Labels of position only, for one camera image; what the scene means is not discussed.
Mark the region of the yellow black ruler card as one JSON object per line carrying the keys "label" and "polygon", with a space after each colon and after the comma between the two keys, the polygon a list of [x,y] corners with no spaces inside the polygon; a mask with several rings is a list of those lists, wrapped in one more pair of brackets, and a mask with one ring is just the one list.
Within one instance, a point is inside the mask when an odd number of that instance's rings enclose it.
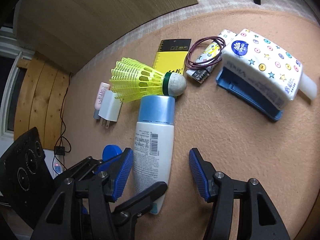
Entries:
{"label": "yellow black ruler card", "polygon": [[173,72],[183,75],[184,60],[190,44],[190,38],[161,40],[153,62],[153,68],[161,73]]}

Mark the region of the white bottle blue cap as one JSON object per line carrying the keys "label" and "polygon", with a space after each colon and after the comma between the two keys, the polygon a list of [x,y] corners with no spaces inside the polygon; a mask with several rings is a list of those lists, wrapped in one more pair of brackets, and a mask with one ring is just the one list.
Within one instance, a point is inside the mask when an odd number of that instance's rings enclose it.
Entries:
{"label": "white bottle blue cap", "polygon": [[133,148],[136,193],[158,181],[169,183],[174,148],[175,98],[149,95],[141,98]]}

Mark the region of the pink lip balm tube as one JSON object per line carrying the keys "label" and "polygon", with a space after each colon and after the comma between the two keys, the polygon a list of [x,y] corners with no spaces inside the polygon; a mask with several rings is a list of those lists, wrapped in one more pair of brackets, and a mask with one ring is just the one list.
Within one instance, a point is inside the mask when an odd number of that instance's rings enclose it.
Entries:
{"label": "pink lip balm tube", "polygon": [[104,83],[101,82],[99,89],[98,89],[98,93],[97,93],[97,97],[94,103],[94,114],[93,114],[93,118],[95,120],[100,120],[100,116],[99,116],[99,111],[103,102],[103,98],[105,96],[105,93],[107,90],[110,89],[110,85],[108,83]]}

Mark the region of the blue round lid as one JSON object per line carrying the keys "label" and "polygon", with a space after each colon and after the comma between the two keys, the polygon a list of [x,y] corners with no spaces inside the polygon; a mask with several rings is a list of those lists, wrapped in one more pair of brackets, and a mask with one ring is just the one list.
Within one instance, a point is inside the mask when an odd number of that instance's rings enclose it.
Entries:
{"label": "blue round lid", "polygon": [[102,152],[102,160],[103,162],[109,161],[118,155],[122,154],[122,150],[117,145],[106,145]]}

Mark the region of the white usb charger plug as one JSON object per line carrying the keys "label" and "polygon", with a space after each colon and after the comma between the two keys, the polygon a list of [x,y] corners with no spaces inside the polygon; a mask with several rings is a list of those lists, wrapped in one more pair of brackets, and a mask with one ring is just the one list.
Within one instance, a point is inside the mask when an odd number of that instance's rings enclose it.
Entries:
{"label": "white usb charger plug", "polygon": [[116,99],[116,93],[107,90],[105,92],[98,116],[102,118],[102,125],[109,128],[111,122],[117,122],[122,102]]}

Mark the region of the wooden headboard panel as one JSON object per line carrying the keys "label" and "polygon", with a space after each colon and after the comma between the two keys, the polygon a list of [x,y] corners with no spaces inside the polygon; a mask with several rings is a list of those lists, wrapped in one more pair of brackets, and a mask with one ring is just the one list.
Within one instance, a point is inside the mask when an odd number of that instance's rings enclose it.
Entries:
{"label": "wooden headboard panel", "polygon": [[112,42],[197,0],[22,0],[18,42],[76,73]]}

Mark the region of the white power strip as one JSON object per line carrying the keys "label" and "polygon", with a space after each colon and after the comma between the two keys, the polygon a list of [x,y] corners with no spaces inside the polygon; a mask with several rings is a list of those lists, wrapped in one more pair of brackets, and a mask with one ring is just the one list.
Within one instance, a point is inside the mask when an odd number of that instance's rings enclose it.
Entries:
{"label": "white power strip", "polygon": [[65,170],[63,163],[64,156],[54,154],[54,151],[47,149],[44,149],[44,153],[44,161],[48,167],[49,173],[52,178],[55,178]]}

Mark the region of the yellow plastic shuttlecock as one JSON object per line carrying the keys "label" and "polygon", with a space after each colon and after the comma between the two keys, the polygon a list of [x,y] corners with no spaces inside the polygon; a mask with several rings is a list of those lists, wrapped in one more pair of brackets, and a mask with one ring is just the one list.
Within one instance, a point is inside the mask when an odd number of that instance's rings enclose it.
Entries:
{"label": "yellow plastic shuttlecock", "polygon": [[161,73],[131,58],[122,58],[111,69],[111,90],[121,102],[139,100],[148,95],[177,97],[187,87],[185,77],[178,73]]}

